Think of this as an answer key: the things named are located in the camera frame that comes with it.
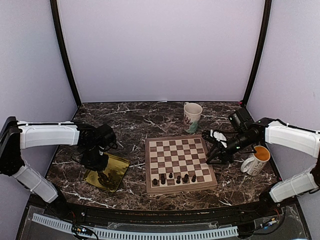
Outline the dark chess piece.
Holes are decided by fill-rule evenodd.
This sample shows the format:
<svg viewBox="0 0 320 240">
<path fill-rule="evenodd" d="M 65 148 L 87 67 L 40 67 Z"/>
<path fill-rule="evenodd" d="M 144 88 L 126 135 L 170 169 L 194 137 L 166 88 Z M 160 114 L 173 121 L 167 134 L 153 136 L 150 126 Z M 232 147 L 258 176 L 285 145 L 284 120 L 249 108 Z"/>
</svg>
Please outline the dark chess piece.
<svg viewBox="0 0 320 240">
<path fill-rule="evenodd" d="M 192 182 L 195 182 L 195 181 L 196 181 L 196 178 L 197 178 L 196 175 L 194 175 L 194 176 L 192 177 L 191 181 L 192 181 Z"/>
<path fill-rule="evenodd" d="M 184 183 L 187 183 L 187 182 L 189 181 L 189 175 L 188 175 L 188 174 L 185 174 L 182 181 L 183 181 Z"/>
<path fill-rule="evenodd" d="M 177 184 L 180 184 L 180 183 L 181 183 L 181 176 L 180 176 L 180 175 L 177 176 L 176 183 L 177 183 Z"/>
</svg>

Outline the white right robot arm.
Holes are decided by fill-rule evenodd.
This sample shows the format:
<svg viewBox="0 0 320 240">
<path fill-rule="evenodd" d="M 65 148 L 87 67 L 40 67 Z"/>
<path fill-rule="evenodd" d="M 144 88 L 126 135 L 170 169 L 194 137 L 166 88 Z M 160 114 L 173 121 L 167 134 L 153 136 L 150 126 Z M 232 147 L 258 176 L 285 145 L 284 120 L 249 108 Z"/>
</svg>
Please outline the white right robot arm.
<svg viewBox="0 0 320 240">
<path fill-rule="evenodd" d="M 226 138 L 221 130 L 205 130 L 201 137 L 212 144 L 207 153 L 208 165 L 228 164 L 233 155 L 248 146 L 268 143 L 291 148 L 320 158 L 319 131 L 300 128 L 280 119 L 264 117 L 254 121 L 246 108 L 236 110 L 228 117 L 235 136 Z M 320 164 L 311 167 L 289 179 L 279 181 L 262 192 L 255 205 L 255 213 L 266 217 L 275 208 L 275 203 L 305 193 L 315 193 L 320 189 Z"/>
</svg>

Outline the gold metal tray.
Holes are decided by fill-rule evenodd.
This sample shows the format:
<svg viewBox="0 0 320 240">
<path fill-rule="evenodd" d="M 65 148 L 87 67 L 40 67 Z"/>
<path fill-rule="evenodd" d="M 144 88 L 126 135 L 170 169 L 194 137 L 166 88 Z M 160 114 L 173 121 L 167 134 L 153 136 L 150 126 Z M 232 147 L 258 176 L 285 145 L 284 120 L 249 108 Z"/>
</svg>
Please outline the gold metal tray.
<svg viewBox="0 0 320 240">
<path fill-rule="evenodd" d="M 114 193 L 122 182 L 131 162 L 109 153 L 103 154 L 104 158 L 106 156 L 108 156 L 106 168 L 102 172 L 87 170 L 83 179 L 90 185 Z"/>
</svg>

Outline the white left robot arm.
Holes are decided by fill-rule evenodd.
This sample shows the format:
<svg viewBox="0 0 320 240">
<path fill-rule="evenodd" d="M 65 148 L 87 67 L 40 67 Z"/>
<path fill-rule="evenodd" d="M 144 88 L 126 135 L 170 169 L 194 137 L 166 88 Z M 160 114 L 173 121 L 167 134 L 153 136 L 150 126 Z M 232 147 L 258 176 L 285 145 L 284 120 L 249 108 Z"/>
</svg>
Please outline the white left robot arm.
<svg viewBox="0 0 320 240">
<path fill-rule="evenodd" d="M 13 177 L 44 202 L 60 218 L 67 218 L 70 206 L 56 186 L 33 169 L 22 157 L 22 151 L 47 146 L 76 146 L 80 164 L 88 170 L 102 172 L 108 165 L 105 153 L 117 149 L 112 127 L 94 127 L 83 121 L 26 122 L 10 116 L 0 131 L 0 173 Z"/>
</svg>

